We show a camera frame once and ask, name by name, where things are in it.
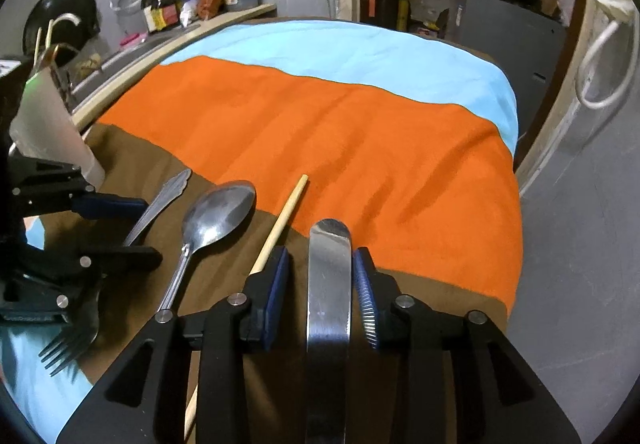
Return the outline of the silver table knife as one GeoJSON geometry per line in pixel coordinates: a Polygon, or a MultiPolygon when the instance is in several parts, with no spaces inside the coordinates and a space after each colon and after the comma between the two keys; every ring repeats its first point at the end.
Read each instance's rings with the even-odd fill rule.
{"type": "Polygon", "coordinates": [[[309,232],[306,323],[306,441],[346,440],[347,362],[352,331],[352,242],[323,219],[309,232]]]}

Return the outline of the silver fork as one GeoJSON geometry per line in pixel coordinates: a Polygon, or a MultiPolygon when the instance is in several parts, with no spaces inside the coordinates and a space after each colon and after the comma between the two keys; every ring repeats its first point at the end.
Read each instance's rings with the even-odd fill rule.
{"type": "MultiPolygon", "coordinates": [[[[124,241],[125,247],[131,246],[163,210],[182,195],[191,174],[191,169],[184,169],[165,182],[141,218],[130,230],[124,241]]],[[[85,295],[84,302],[81,303],[77,312],[76,320],[70,326],[65,326],[38,354],[44,369],[49,372],[51,377],[55,377],[73,362],[76,362],[96,340],[100,330],[99,296],[102,282],[103,279],[100,278],[98,283],[85,295]]]]}

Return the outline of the silver spoon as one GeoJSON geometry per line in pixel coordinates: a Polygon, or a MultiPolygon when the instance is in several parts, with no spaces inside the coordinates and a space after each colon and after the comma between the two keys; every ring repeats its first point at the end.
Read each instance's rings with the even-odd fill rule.
{"type": "Polygon", "coordinates": [[[214,186],[192,204],[182,223],[182,247],[174,274],[154,318],[167,323],[178,291],[194,253],[220,242],[246,219],[256,200],[252,183],[244,180],[214,186]]]}

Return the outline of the wooden chopstick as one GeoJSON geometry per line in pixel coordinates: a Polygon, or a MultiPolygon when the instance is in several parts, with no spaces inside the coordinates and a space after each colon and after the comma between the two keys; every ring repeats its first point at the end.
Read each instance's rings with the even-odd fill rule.
{"type": "Polygon", "coordinates": [[[38,57],[39,57],[39,52],[40,52],[40,41],[41,41],[41,35],[42,35],[42,28],[38,27],[37,30],[37,34],[36,34],[36,40],[35,40],[35,45],[34,45],[34,58],[32,59],[34,61],[34,68],[37,65],[38,62],[38,57]]]}
{"type": "MultiPolygon", "coordinates": [[[[282,235],[286,224],[288,224],[288,220],[292,216],[293,211],[295,210],[297,203],[299,201],[300,196],[303,195],[303,191],[308,182],[308,175],[302,174],[296,183],[295,187],[288,196],[288,200],[284,204],[280,214],[278,215],[276,222],[274,222],[272,229],[269,232],[269,235],[260,249],[260,253],[258,253],[258,257],[254,262],[254,265],[250,269],[250,274],[256,274],[261,272],[267,263],[268,256],[270,256],[271,251],[276,246],[276,243],[280,236],[282,235]]],[[[192,428],[194,426],[194,420],[196,415],[196,408],[198,407],[198,386],[195,387],[189,403],[186,405],[186,416],[184,416],[184,431],[183,437],[184,440],[187,441],[192,428]]]]}

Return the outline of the white plastic utensil holder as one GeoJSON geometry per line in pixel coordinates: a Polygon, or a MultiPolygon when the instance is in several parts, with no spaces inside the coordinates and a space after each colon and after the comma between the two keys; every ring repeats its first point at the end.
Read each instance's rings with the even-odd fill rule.
{"type": "Polygon", "coordinates": [[[96,190],[104,183],[105,172],[66,109],[51,67],[27,80],[9,134],[22,155],[80,167],[96,190]]]}

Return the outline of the striped blue orange brown cloth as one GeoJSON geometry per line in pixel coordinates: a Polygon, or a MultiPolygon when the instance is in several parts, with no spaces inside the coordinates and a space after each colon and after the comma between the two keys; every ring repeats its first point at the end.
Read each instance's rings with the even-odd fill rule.
{"type": "Polygon", "coordinates": [[[245,361],[252,437],[299,443],[305,433],[308,234],[343,222],[355,246],[408,294],[463,314],[484,308],[504,325],[514,303],[523,235],[513,152],[515,97],[503,72],[461,48],[386,29],[287,20],[238,25],[153,68],[90,129],[104,190],[151,199],[192,172],[146,240],[162,265],[107,282],[99,339],[51,376],[39,360],[51,328],[1,334],[12,398],[43,441],[73,411],[160,303],[180,252],[186,209],[209,186],[247,180],[250,225],[192,263],[180,313],[242,287],[285,199],[304,196],[285,235],[294,262],[274,348],[245,361]]]}

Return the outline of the black wok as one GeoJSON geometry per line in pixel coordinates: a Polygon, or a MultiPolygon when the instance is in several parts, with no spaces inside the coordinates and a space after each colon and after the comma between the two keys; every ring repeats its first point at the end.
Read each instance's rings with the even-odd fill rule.
{"type": "Polygon", "coordinates": [[[28,15],[23,28],[22,47],[25,55],[34,55],[38,27],[42,28],[40,48],[47,40],[49,22],[53,22],[51,44],[65,43],[56,56],[58,66],[67,65],[87,42],[100,32],[96,0],[39,0],[28,15]]]}

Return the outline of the dark soy sauce bottle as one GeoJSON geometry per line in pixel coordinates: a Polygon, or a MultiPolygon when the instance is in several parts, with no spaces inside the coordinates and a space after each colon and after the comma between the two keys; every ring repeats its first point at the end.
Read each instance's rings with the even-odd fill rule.
{"type": "Polygon", "coordinates": [[[180,25],[177,0],[153,0],[151,17],[156,31],[174,29],[180,25]]]}

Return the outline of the dark grey cabinet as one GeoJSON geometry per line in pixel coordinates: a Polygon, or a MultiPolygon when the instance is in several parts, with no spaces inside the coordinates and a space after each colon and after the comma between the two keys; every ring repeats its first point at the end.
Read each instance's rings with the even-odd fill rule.
{"type": "Polygon", "coordinates": [[[506,74],[523,135],[546,96],[565,38],[565,28],[543,14],[506,0],[465,0],[454,40],[488,55],[506,74]]]}

